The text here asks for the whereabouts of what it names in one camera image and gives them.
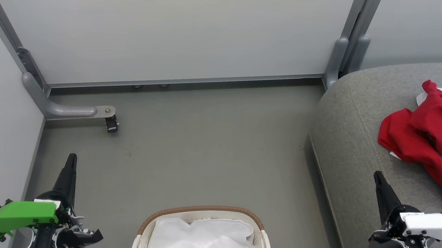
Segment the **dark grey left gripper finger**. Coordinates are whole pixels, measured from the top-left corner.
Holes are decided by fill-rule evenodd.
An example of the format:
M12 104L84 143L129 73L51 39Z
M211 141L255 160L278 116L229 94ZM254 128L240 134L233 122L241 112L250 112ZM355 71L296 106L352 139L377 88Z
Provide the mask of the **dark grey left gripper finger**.
M63 207L70 208L74 204L77 176L77 155L71 153L61 169L53 187L55 197L59 198Z

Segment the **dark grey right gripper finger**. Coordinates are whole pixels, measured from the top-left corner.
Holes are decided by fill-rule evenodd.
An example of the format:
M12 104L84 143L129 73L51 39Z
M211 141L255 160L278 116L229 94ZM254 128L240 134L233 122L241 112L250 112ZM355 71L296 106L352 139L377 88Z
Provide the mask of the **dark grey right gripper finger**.
M375 192L378 204L379 218L381 224L384 225L385 220L390 216L395 208L399 208L402 203L395 194L394 190L386 181L381 171L373 174L375 181Z

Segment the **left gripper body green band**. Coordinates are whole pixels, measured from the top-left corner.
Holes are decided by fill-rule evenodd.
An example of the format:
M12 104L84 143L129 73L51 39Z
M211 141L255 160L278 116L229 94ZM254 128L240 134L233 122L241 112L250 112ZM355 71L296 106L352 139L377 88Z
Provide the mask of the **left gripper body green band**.
M82 248L80 221L74 206L63 207L53 191L46 191L33 201L7 200L0 206L0 242L15 230L29 228L27 248Z

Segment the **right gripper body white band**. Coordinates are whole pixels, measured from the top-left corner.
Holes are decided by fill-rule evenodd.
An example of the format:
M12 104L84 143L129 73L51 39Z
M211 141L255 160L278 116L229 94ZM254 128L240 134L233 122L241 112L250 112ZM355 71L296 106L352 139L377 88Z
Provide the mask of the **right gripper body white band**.
M423 213L409 205L378 204L382 223L371 234L369 248L428 248L429 241L442 242L442 213Z

